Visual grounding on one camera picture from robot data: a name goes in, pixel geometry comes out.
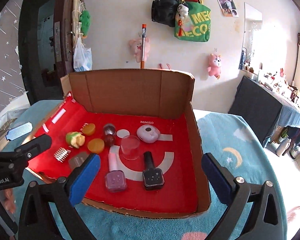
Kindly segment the person's left hand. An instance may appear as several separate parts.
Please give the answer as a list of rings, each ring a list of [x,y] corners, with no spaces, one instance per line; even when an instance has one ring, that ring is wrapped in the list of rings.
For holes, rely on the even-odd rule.
[[[15,198],[13,195],[13,189],[5,189],[4,191],[4,203],[3,206],[6,211],[11,213],[15,213],[16,205],[15,205]]]

